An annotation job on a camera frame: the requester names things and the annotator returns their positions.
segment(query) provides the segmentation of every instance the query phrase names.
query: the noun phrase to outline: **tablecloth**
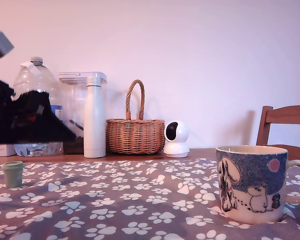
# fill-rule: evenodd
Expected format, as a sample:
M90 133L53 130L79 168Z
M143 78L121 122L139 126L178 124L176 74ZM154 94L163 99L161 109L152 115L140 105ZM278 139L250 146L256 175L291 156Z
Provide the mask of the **tablecloth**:
M300 204L281 222L225 217L215 159L28 163L13 189L1 167L0 239L300 240ZM287 185L300 196L300 167Z

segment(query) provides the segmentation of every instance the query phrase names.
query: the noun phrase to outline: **wicker basket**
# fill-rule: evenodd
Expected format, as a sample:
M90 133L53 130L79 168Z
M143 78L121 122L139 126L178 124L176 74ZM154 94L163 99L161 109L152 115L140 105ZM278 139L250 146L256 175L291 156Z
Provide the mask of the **wicker basket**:
M131 120L130 98L136 84L141 88L141 106L137 120ZM154 154L164 149L165 121L144 120L145 87L142 81L134 80L126 94L126 119L108 119L105 139L108 150L120 154Z

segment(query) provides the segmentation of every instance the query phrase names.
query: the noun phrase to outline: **small green cup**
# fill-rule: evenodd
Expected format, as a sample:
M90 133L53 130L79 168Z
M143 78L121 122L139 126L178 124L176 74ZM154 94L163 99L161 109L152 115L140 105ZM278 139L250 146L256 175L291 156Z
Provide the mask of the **small green cup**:
M23 168L24 163L22 161L10 161L3 164L5 186L8 189L18 188L22 185Z

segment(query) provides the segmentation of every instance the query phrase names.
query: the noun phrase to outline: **security camera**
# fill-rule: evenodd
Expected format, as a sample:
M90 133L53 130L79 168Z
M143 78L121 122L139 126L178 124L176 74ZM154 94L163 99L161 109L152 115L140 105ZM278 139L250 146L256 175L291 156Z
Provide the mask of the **security camera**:
M164 129L164 136L167 144L164 153L169 158L185 158L188 156L189 147L186 144L189 129L181 121L171 121Z

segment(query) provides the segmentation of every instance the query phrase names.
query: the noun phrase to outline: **wooden chair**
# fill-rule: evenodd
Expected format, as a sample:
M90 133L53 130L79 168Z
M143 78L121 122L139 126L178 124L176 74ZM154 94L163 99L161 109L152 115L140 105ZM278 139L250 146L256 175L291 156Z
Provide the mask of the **wooden chair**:
M256 145L273 146L289 151L289 160L300 160L300 147L291 145L268 145L270 124L300 124L300 105L286 106L274 109L272 106L263 106L260 127Z

